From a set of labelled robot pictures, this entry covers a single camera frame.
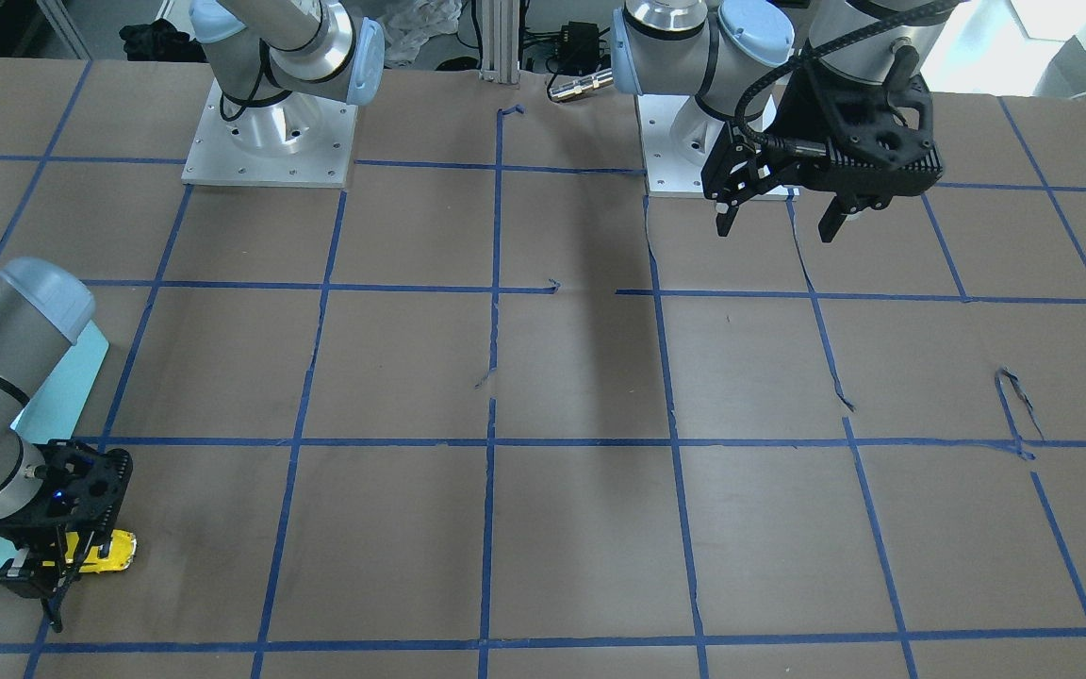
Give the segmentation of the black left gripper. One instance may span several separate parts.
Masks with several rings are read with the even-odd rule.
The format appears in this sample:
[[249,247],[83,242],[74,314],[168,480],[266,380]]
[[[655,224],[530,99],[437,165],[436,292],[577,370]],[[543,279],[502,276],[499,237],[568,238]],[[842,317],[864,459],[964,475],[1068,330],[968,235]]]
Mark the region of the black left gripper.
[[940,180],[932,99],[920,74],[862,83],[828,66],[801,66],[765,134],[778,142],[758,150],[730,124],[700,171],[703,194],[716,199],[719,237],[732,231],[737,201],[776,185],[835,193],[818,221],[820,241],[832,243],[850,216],[849,201],[918,196]]

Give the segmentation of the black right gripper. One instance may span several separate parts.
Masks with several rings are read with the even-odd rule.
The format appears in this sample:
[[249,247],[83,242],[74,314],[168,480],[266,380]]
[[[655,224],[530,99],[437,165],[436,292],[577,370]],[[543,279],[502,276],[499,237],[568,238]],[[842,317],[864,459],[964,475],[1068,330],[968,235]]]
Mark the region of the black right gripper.
[[[94,450],[77,439],[52,439],[40,447],[43,462],[31,480],[39,494],[0,521],[0,536],[17,549],[0,568],[0,584],[18,598],[43,599],[43,614],[53,633],[65,629],[63,605],[91,546],[108,544],[117,528],[123,499],[132,478],[132,455],[123,448]],[[76,532],[74,564],[65,566],[65,535]],[[55,557],[55,567],[41,559]]]

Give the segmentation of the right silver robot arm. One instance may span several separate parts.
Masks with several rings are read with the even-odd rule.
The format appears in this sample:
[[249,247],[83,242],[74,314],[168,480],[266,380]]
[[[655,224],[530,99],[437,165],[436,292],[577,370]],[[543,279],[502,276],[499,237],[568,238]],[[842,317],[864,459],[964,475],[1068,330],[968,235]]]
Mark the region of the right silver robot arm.
[[[222,86],[228,122],[314,95],[369,104],[386,68],[386,32],[341,1],[195,1],[190,18],[212,68],[253,78]],[[87,559],[115,555],[123,498],[132,477],[126,450],[100,451],[78,439],[26,441],[18,413],[79,335],[94,297],[68,271],[38,257],[0,268],[0,584],[41,605],[52,631]]]

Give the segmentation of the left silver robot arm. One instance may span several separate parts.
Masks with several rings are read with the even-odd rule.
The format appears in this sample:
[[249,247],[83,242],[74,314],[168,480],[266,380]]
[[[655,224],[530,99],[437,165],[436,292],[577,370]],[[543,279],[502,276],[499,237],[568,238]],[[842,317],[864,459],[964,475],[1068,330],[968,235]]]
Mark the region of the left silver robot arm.
[[952,1],[815,1],[805,38],[770,1],[626,1],[609,29],[613,77],[629,95],[686,96],[718,122],[699,184],[716,232],[780,186],[831,194],[831,243],[864,210],[940,180],[932,95],[921,70]]

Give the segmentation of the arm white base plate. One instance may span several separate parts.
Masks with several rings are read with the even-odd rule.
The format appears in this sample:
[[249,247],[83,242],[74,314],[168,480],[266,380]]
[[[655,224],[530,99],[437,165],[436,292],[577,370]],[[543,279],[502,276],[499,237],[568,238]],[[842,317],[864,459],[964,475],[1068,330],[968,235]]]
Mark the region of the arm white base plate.
[[293,93],[247,108],[212,81],[181,173],[182,183],[215,188],[346,188],[359,108]]
[[684,95],[637,95],[636,112],[648,196],[700,198],[700,171],[723,122]]

